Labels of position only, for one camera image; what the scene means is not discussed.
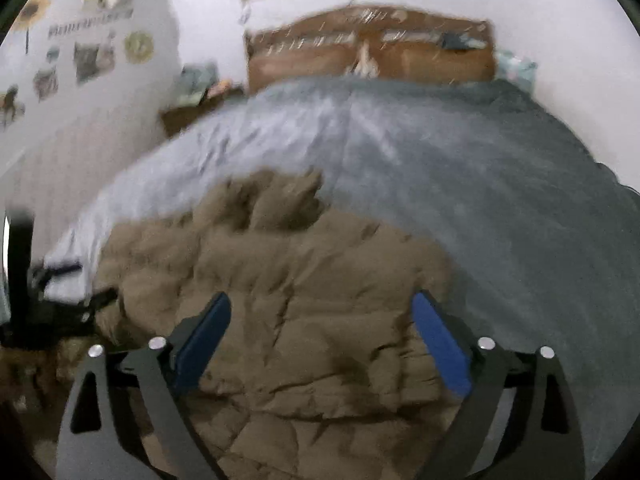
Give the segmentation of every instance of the brown blanket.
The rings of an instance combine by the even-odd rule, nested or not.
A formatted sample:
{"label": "brown blanket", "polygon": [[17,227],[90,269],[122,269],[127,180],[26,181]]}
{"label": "brown blanket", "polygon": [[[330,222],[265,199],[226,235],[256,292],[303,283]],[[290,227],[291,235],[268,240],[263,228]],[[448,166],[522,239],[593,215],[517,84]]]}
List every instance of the brown blanket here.
{"label": "brown blanket", "polygon": [[187,215],[117,225],[102,250],[95,286],[122,293],[98,320],[114,345],[168,335],[229,294],[231,324],[184,402],[232,480],[409,479],[456,411],[410,315],[417,289],[444,298],[446,254],[324,208],[320,185],[233,179]]}

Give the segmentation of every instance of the wooden headboard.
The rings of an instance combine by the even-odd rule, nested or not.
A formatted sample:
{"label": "wooden headboard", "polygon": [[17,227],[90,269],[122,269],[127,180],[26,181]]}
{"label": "wooden headboard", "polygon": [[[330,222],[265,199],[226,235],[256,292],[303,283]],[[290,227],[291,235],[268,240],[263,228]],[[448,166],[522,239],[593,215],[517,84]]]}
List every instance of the wooden headboard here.
{"label": "wooden headboard", "polygon": [[252,93],[292,77],[342,75],[453,84],[494,77],[487,22],[402,7],[349,6],[245,37]]}

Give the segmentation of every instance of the dark blue gripper pad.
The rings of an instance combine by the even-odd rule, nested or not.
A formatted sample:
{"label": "dark blue gripper pad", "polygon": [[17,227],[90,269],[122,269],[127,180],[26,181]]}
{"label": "dark blue gripper pad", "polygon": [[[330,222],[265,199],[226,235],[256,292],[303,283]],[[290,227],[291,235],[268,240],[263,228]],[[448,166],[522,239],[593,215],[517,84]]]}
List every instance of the dark blue gripper pad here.
{"label": "dark blue gripper pad", "polygon": [[471,392],[469,358],[436,313],[429,299],[421,292],[412,300],[414,323],[422,340],[436,361],[445,386],[461,397]]}
{"label": "dark blue gripper pad", "polygon": [[197,325],[175,358],[174,394],[180,395],[198,387],[200,377],[230,322],[231,301],[226,294],[218,294],[198,318]]}

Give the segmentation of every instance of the bed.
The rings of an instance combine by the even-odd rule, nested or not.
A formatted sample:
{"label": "bed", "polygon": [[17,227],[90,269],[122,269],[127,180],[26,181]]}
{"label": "bed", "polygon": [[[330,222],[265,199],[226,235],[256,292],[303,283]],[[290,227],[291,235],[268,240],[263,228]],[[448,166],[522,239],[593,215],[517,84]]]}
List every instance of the bed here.
{"label": "bed", "polygon": [[313,166],[327,201],[446,248],[450,307],[476,333],[556,350],[593,477],[640,412],[631,193],[564,124],[492,81],[488,23],[347,7],[248,34],[246,47],[255,96],[117,176],[48,254],[84,264],[49,295],[90,291],[119,221],[188,210],[226,176]]}

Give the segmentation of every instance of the metal bolt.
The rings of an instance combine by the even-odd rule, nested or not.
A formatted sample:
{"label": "metal bolt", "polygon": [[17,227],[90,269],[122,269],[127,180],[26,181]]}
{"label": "metal bolt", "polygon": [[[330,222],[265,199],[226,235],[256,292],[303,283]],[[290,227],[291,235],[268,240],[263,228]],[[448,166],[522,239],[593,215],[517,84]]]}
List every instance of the metal bolt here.
{"label": "metal bolt", "polygon": [[149,340],[149,348],[152,350],[161,350],[166,346],[166,339],[162,336],[153,337]]}
{"label": "metal bolt", "polygon": [[554,349],[551,346],[543,346],[540,349],[540,355],[545,359],[553,359],[556,356]]}
{"label": "metal bolt", "polygon": [[104,346],[93,345],[91,348],[89,348],[89,351],[87,353],[89,354],[89,357],[100,357],[104,353]]}
{"label": "metal bolt", "polygon": [[478,339],[478,346],[482,350],[493,350],[495,348],[495,341],[490,337],[481,337]]}

